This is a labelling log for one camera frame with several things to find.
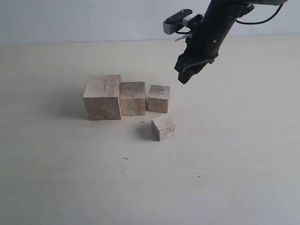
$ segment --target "white wall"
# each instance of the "white wall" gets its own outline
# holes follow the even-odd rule
[[[204,13],[210,0],[0,0],[0,44],[89,42],[174,38],[162,21],[180,9]],[[271,22],[236,24],[230,35],[300,33],[300,1],[289,0]],[[269,17],[275,7],[257,6],[243,20]]]

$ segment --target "large wooden block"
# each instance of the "large wooden block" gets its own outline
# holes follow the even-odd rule
[[[90,120],[120,120],[120,75],[90,76],[83,95]]]
[[[145,82],[122,82],[120,106],[122,116],[146,115]]]
[[[151,126],[159,141],[175,134],[175,124],[167,114],[154,118],[151,121]]]
[[[148,111],[167,113],[170,98],[170,87],[151,85],[148,97]]]

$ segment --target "cable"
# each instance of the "cable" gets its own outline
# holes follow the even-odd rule
[[[177,32],[175,32],[176,34],[189,34],[191,32],[191,30],[190,31],[188,31],[188,32],[180,32],[180,31],[177,31]]]
[[[242,21],[236,20],[236,22],[240,23],[240,24],[245,24],[245,25],[258,25],[258,24],[263,24],[263,23],[269,22],[271,19],[273,19],[275,16],[277,16],[277,14],[281,10],[282,6],[283,6],[283,4],[278,7],[276,12],[270,18],[268,18],[264,21],[260,21],[260,22],[242,22]]]

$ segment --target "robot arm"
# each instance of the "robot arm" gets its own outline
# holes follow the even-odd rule
[[[288,0],[211,0],[205,15],[193,14],[184,9],[167,18],[163,25],[166,34],[179,33],[181,28],[190,28],[185,33],[187,47],[178,57],[175,69],[183,84],[198,74],[208,63],[213,63],[219,48],[237,18],[254,9],[253,4],[281,6]]]

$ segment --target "white table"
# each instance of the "white table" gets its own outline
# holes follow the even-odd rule
[[[228,38],[186,85],[184,48],[0,46],[0,224],[299,224],[300,36]],[[152,139],[155,112],[88,121],[89,75],[171,86],[176,135]]]

